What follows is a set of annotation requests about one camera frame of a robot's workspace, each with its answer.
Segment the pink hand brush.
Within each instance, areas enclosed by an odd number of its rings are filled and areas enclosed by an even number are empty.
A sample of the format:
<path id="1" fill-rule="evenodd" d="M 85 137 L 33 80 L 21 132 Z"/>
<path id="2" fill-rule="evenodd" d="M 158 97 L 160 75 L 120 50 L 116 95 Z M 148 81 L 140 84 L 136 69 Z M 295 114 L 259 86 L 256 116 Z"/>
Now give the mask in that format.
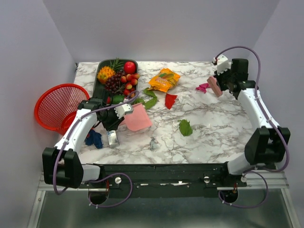
<path id="1" fill-rule="evenodd" d="M 222 91 L 218 85 L 218 82 L 214 76 L 210 76 L 207 79 L 207 83 L 209 84 L 210 88 L 212 89 L 213 93 L 216 95 L 216 97 L 222 96 Z"/>

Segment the silver toothpaste box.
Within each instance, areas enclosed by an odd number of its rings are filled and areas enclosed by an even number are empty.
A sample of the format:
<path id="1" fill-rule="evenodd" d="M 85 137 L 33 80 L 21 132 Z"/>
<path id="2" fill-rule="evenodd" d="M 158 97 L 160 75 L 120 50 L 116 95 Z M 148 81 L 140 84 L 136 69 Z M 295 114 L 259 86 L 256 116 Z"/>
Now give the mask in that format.
<path id="1" fill-rule="evenodd" d="M 107 131 L 107 139 L 108 139 L 108 143 L 109 143 L 109 147 L 110 148 L 114 148 L 119 146 L 119 140 L 116 134 L 116 131 Z"/>

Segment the pink plastic dustpan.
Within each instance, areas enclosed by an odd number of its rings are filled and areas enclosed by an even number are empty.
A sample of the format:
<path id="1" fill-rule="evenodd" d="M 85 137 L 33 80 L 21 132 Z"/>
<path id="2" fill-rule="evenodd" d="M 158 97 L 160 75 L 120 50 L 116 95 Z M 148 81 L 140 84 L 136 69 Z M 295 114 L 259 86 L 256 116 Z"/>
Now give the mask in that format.
<path id="1" fill-rule="evenodd" d="M 133 105 L 133 113 L 124 117 L 124 120 L 120 123 L 120 126 L 125 125 L 130 131 L 139 131 L 145 128 L 151 127 L 152 122 L 147 115 L 145 107 L 142 103 Z"/>

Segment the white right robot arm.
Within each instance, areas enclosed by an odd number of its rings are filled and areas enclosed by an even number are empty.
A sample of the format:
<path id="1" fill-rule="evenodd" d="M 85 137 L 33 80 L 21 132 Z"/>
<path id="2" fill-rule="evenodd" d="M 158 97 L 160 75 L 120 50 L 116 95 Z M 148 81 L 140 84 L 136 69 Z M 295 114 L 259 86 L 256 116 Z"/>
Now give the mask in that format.
<path id="1" fill-rule="evenodd" d="M 227 163 L 227 170 L 219 173 L 218 180 L 224 186 L 235 182 L 236 176 L 256 165 L 268 166 L 281 162 L 290 138 L 288 128 L 281 127 L 273 119 L 262 100 L 254 80 L 248 79 L 248 60 L 225 55 L 215 57 L 214 75 L 208 83 L 217 97 L 229 91 L 246 111 L 254 133 L 245 145 L 244 152 Z"/>

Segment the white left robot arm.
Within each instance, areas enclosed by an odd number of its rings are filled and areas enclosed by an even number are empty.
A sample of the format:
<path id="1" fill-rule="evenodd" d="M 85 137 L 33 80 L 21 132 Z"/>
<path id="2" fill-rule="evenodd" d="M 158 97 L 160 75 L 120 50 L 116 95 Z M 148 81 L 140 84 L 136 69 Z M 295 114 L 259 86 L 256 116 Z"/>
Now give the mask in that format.
<path id="1" fill-rule="evenodd" d="M 56 194 L 62 192 L 58 186 L 78 188 L 83 182 L 90 182 L 94 187 L 102 187 L 105 175 L 101 167 L 94 164 L 82 164 L 78 153 L 90 130 L 96 122 L 103 122 L 107 131 L 117 130 L 124 116 L 133 112 L 127 102 L 103 106 L 102 100 L 82 101 L 76 116 L 67 132 L 52 148 L 45 148 L 42 153 L 44 181 L 51 184 Z"/>

